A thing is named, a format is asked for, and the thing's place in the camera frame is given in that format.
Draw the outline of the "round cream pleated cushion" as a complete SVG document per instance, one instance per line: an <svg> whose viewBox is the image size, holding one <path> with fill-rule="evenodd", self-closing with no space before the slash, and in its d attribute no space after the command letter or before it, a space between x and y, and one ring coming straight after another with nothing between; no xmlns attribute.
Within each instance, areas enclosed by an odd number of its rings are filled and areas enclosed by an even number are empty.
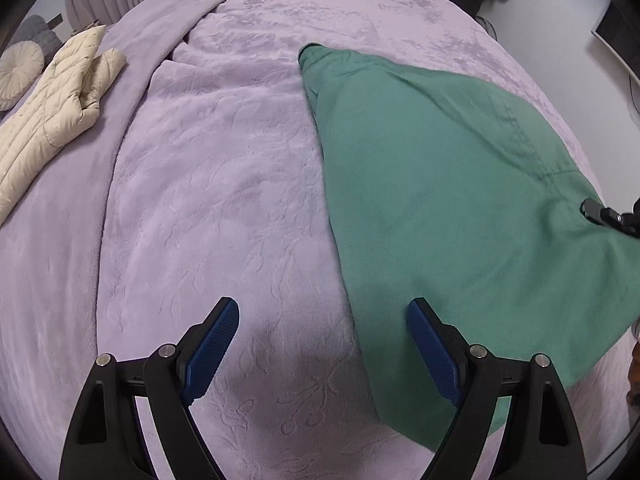
<svg viewBox="0 0 640 480"><path fill-rule="evenodd" d="M39 44L21 41L8 47L0 60L0 110L7 112L24 96L44 67Z"/></svg>

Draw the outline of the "green button-up shirt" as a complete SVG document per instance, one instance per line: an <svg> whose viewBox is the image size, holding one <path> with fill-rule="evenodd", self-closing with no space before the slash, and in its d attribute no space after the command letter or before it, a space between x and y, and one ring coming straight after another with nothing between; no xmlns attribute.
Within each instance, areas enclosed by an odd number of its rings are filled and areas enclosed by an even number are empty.
<svg viewBox="0 0 640 480"><path fill-rule="evenodd" d="M409 336L410 301L496 356L584 378L639 315L639 243L580 210L596 194L529 102L375 55L298 58L342 277L378 416L437 448L454 416Z"/></svg>

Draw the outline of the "cream puffer jacket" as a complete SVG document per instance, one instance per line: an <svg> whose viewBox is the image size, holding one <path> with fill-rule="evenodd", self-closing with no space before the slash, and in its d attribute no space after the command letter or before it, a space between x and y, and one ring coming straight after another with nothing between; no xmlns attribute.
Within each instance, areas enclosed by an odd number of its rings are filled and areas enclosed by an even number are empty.
<svg viewBox="0 0 640 480"><path fill-rule="evenodd" d="M1 218L65 145L98 121L101 100L126 65L115 48L99 53L106 27L66 41L24 104L1 126Z"/></svg>

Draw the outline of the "lilac plush blanket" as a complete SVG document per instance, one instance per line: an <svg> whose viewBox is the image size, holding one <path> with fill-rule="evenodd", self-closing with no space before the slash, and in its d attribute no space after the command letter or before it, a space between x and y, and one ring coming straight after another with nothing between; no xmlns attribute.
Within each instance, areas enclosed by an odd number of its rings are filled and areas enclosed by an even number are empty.
<svg viewBox="0 0 640 480"><path fill-rule="evenodd" d="M234 298L240 327L193 415L231 479L415 479L378 420L297 55L310 42L498 84L536 82L446 0L146 0L104 37L127 64L94 127L1 229L1 416L43 479L96 356L147 356Z"/></svg>

